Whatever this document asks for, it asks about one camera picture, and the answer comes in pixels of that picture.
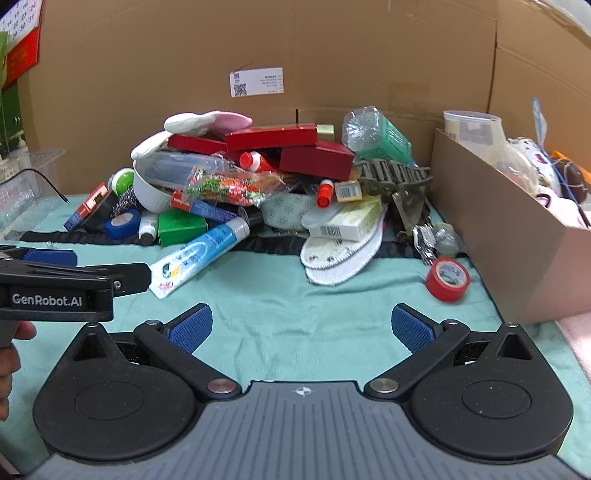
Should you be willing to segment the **person's left hand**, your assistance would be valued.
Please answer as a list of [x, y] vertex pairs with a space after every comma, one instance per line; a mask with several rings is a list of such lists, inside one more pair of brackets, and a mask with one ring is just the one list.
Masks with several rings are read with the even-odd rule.
[[5, 421], [9, 416], [8, 397], [12, 391], [13, 374], [21, 368], [18, 351], [14, 340], [31, 340], [36, 335], [35, 326], [29, 321], [20, 321], [9, 345], [1, 349], [0, 362], [0, 418]]

